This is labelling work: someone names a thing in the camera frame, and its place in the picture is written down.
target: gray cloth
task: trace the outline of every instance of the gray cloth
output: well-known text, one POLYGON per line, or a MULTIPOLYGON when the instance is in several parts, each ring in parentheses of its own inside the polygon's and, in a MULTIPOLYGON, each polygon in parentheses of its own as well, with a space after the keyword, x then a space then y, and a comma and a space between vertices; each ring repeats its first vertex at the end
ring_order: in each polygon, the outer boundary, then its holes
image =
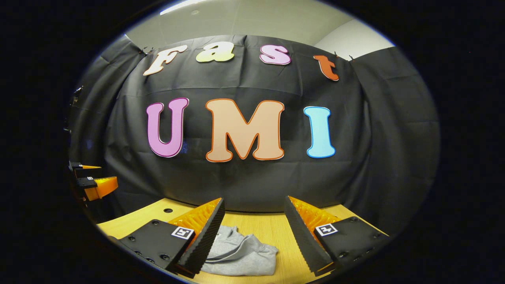
POLYGON ((220 226, 202 271, 228 276, 272 275, 279 250, 253 234, 242 236, 237 226, 220 226))

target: letter m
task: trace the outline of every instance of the letter m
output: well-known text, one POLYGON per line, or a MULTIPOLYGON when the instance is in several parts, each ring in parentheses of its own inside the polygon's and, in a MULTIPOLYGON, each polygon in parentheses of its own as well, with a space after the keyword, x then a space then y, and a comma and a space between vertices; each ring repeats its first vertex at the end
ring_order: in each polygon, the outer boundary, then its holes
POLYGON ((226 148, 229 137, 235 151, 245 159, 258 137, 258 148, 252 156, 258 160, 277 160, 284 156, 280 146, 279 123, 284 105, 277 101, 262 101, 249 122, 234 100, 208 101, 206 108, 212 113, 212 149, 206 159, 210 162, 227 162, 233 154, 226 148))

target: black cloth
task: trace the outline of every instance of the black cloth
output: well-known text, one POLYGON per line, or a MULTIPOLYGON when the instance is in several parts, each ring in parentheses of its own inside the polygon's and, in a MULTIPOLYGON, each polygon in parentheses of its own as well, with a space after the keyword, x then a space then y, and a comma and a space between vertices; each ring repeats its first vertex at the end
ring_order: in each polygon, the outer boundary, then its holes
MULTIPOLYGON (((77 101, 68 117, 71 130, 69 158, 84 165, 101 166, 107 175, 104 160, 104 132, 119 90, 130 72, 145 56, 126 35, 119 37, 83 72, 76 88, 77 101)), ((102 200, 90 202, 88 209, 96 222, 104 222, 131 212, 135 206, 116 198, 116 192, 102 200)), ((153 199, 137 198, 149 204, 153 199)))
MULTIPOLYGON (((89 155, 94 160, 84 154, 74 157, 100 163, 103 155, 107 174, 118 177, 119 188, 114 192, 122 208, 118 214, 163 197, 193 205, 224 197, 227 210, 282 212, 283 198, 290 195, 317 207, 343 204, 395 234, 407 224, 433 182, 439 154, 436 111, 422 78, 397 48, 349 62, 289 40, 223 35, 174 43, 143 58, 135 52, 135 56, 133 51, 123 56, 129 60, 129 74, 123 72, 115 79, 110 73, 93 82, 95 93, 102 92, 100 88, 110 93, 88 97, 87 104, 98 104, 109 112, 100 112, 103 116, 92 122, 85 117, 74 120, 74 127, 84 127, 94 136, 84 139, 83 135, 71 146, 72 153, 82 153, 89 151, 83 150, 88 140, 92 146, 101 144, 89 155), (196 61, 206 44, 218 41, 235 44, 231 61, 196 61), (142 75, 158 52, 183 44, 187 50, 164 64, 162 71, 142 75), (291 63, 263 63, 259 56, 265 44, 286 47, 291 63), (338 82, 323 75, 314 55, 335 62, 338 82), (167 106, 181 97, 189 98, 183 149, 173 158, 157 156, 147 142, 146 108, 157 102, 167 106), (284 157, 259 161, 250 153, 242 160, 228 141, 231 161, 207 161, 212 115, 205 104, 220 98, 233 99, 246 120, 261 101, 282 102, 284 157), (310 121, 303 112, 307 106, 331 111, 328 121, 335 155, 322 159, 307 155, 311 146, 310 121)), ((170 140, 170 125, 171 112, 166 107, 160 116, 163 141, 170 140)))

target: letter i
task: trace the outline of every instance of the letter i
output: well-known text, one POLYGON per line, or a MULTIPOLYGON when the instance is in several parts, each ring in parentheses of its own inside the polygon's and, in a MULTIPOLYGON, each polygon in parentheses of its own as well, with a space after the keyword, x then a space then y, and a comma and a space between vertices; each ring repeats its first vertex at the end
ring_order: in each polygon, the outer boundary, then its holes
POLYGON ((328 125, 330 110, 323 107, 306 107, 304 114, 310 119, 312 133, 312 145, 307 149, 307 155, 312 158, 327 158, 335 155, 335 148, 330 142, 328 125))

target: ceiling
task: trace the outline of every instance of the ceiling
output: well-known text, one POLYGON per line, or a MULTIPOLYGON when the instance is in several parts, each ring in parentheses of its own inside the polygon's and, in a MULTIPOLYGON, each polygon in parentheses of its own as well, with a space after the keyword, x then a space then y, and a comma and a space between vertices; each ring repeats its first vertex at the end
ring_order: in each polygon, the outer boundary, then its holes
POLYGON ((352 19, 316 0, 206 0, 162 16, 157 13, 126 35, 141 48, 223 34, 263 35, 315 45, 352 19))

